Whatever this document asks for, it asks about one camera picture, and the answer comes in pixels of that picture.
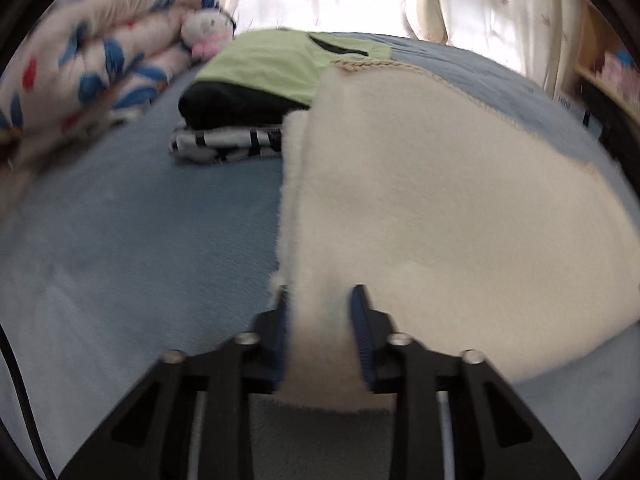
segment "bed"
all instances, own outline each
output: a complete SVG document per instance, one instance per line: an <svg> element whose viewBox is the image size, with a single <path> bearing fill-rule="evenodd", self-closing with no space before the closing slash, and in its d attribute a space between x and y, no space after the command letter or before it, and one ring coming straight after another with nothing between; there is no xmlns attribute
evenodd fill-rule
<svg viewBox="0 0 640 480"><path fill-rule="evenodd" d="M394 59L596 165L640 228L638 200L606 152L534 83L463 50L356 36L391 45ZM0 317L56 472L161 351L209 351L270 304L282 162L174 162L166 144L194 74L145 117L49 171L0 230ZM584 480L609 466L640 417L639 360L635 325L516 385ZM391 415L311 412L260 397L254 407L256 478L388 475ZM0 417L35 466L4 365Z"/></svg>

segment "green shirt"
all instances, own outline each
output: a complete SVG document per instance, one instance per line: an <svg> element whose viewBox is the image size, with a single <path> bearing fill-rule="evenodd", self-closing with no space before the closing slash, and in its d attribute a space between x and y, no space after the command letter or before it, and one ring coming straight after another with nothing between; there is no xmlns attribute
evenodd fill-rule
<svg viewBox="0 0 640 480"><path fill-rule="evenodd" d="M322 71L329 63L367 59L363 54L345 52L350 50L366 53L369 59L391 59L391 47L375 41L322 32L256 30L239 34L204 66L195 80L233 83L311 106Z"/></svg>

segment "fleece fabric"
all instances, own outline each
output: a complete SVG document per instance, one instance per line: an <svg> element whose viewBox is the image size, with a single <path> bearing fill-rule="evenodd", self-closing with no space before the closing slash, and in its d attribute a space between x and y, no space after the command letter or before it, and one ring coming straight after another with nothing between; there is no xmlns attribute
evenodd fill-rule
<svg viewBox="0 0 640 480"><path fill-rule="evenodd" d="M311 106L329 63L367 57L391 59L391 47L319 32L256 30L236 37L207 63L196 82L232 83Z"/></svg>
<svg viewBox="0 0 640 480"><path fill-rule="evenodd" d="M640 240L597 170L436 76L390 61L330 67L311 110L284 127L285 402L388 405L361 379L357 283L400 331L447 354L480 349L508 380L639 319Z"/></svg>

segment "plush toy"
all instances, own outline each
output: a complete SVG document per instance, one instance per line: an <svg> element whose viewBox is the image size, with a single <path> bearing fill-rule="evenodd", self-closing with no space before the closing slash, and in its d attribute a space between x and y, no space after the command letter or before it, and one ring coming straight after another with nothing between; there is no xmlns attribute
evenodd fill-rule
<svg viewBox="0 0 640 480"><path fill-rule="evenodd" d="M183 16L180 35L191 47L191 57L206 61L231 41L235 28L233 19L220 10L198 10Z"/></svg>

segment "screw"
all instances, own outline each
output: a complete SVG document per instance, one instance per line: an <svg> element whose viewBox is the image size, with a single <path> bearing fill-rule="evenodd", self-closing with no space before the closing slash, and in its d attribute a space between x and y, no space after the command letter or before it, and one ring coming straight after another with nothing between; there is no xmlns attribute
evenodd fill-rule
<svg viewBox="0 0 640 480"><path fill-rule="evenodd" d="M236 343L239 345L255 345L260 341L260 336L255 332L240 332L236 334Z"/></svg>
<svg viewBox="0 0 640 480"><path fill-rule="evenodd" d="M179 365L185 357L179 350L166 350L160 354L160 360L168 365Z"/></svg>
<svg viewBox="0 0 640 480"><path fill-rule="evenodd" d="M386 342L388 342L392 346L407 346L409 343L413 341L412 337L403 332L395 332L393 334L389 334L386 338Z"/></svg>
<svg viewBox="0 0 640 480"><path fill-rule="evenodd" d="M467 350L462 352L462 360L468 365L479 365L484 363L486 355L479 350Z"/></svg>

